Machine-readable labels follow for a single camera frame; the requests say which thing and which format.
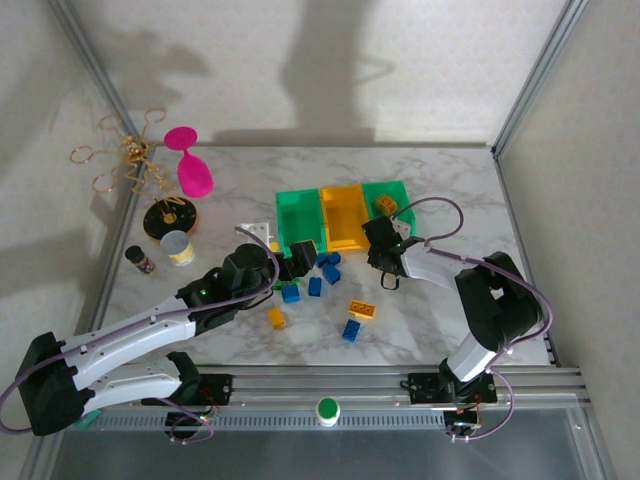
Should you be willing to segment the white yellow can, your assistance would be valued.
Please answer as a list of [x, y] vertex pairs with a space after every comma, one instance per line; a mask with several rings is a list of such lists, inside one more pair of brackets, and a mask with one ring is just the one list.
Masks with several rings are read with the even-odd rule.
[[187, 233], [173, 230], [160, 240], [160, 246], [175, 266], [186, 266], [195, 258], [195, 249]]

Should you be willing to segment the green push button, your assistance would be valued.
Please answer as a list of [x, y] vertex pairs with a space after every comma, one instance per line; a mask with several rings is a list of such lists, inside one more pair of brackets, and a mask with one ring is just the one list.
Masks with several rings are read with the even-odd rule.
[[330, 428], [336, 425], [340, 414], [340, 405], [334, 398], [325, 397], [316, 404], [315, 415], [322, 427]]

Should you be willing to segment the small black bottle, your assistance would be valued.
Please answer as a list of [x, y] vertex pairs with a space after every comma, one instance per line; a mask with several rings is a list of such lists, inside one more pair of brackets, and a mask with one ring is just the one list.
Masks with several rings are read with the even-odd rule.
[[131, 245], [125, 250], [125, 258], [129, 260], [142, 274], [153, 274], [156, 266], [138, 245]]

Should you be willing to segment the aluminium frame side rail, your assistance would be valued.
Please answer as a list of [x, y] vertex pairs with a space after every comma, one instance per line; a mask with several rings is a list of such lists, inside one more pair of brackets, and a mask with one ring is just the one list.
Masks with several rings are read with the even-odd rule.
[[131, 192], [132, 182], [116, 171], [124, 161], [124, 149], [95, 150], [87, 145], [76, 147], [70, 154], [74, 163], [86, 163], [100, 155], [116, 155], [110, 160], [106, 172], [92, 181], [93, 197], [80, 204], [85, 215], [74, 218], [82, 224], [70, 231], [57, 250], [66, 274], [76, 284], [67, 302], [67, 325], [59, 327], [61, 338], [89, 333], [100, 328], [119, 265], [116, 250], [126, 236], [128, 215], [137, 198]]
[[[525, 271], [525, 277], [533, 286], [536, 286], [535, 276], [531, 268], [531, 262], [528, 252], [526, 250], [522, 229], [516, 215], [516, 210], [512, 201], [507, 181], [505, 179], [503, 168], [500, 164], [499, 157], [494, 153], [494, 151], [491, 151], [491, 155], [494, 161], [496, 173], [501, 185], [502, 193], [504, 195], [506, 207], [515, 234], [517, 248]], [[550, 365], [552, 367], [560, 367], [561, 362], [558, 360], [557, 351], [550, 333], [551, 326], [553, 325], [554, 321], [554, 310], [553, 308], [547, 308], [544, 303], [541, 303], [541, 308], [543, 312], [543, 321], [539, 322], [539, 328], [544, 329], [544, 331], [539, 334], [538, 337], [544, 341]]]

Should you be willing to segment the yellow plastic bin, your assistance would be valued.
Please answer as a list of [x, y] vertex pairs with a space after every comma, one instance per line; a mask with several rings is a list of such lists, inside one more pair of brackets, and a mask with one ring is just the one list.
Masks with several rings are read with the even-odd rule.
[[362, 225], [370, 216], [359, 184], [322, 188], [320, 201], [329, 252], [369, 247]]

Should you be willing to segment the pink wine glass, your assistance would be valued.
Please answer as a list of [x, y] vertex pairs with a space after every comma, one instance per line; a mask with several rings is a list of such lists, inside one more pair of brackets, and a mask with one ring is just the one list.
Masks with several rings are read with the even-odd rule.
[[182, 153], [176, 174], [183, 193], [191, 198], [205, 197], [213, 192], [215, 186], [207, 164], [190, 152], [197, 140], [197, 131], [189, 126], [175, 127], [164, 137], [164, 144], [169, 150]]

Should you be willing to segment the aluminium frame post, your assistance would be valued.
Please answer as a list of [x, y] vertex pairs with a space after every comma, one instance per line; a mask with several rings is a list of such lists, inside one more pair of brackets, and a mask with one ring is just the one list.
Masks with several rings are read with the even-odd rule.
[[127, 135], [137, 135], [139, 133], [138, 128], [134, 124], [118, 90], [104, 68], [71, 1], [44, 1], [52, 11], [73, 50], [98, 88], [99, 93], [106, 101], [110, 112], [120, 117], [124, 132]]
[[533, 106], [589, 3], [590, 0], [565, 0], [550, 34], [492, 145], [491, 152], [495, 161], [498, 161], [504, 154], [520, 124]]

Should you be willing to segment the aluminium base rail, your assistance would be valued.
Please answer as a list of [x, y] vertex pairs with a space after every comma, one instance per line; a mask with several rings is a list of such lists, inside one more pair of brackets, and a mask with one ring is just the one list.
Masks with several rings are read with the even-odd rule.
[[[230, 374], [233, 393], [228, 407], [305, 409], [323, 397], [333, 397], [350, 408], [390, 409], [432, 407], [445, 410], [456, 404], [416, 404], [401, 387], [410, 373], [438, 373], [428, 366], [209, 366], [189, 377], [159, 363], [121, 367], [100, 375], [88, 389], [92, 397], [82, 411], [89, 413], [120, 404], [160, 404], [172, 397], [179, 405], [205, 406], [198, 393], [204, 374]], [[580, 406], [591, 402], [576, 368], [502, 366], [494, 373], [497, 402], [515, 398], [523, 408], [550, 404]]]

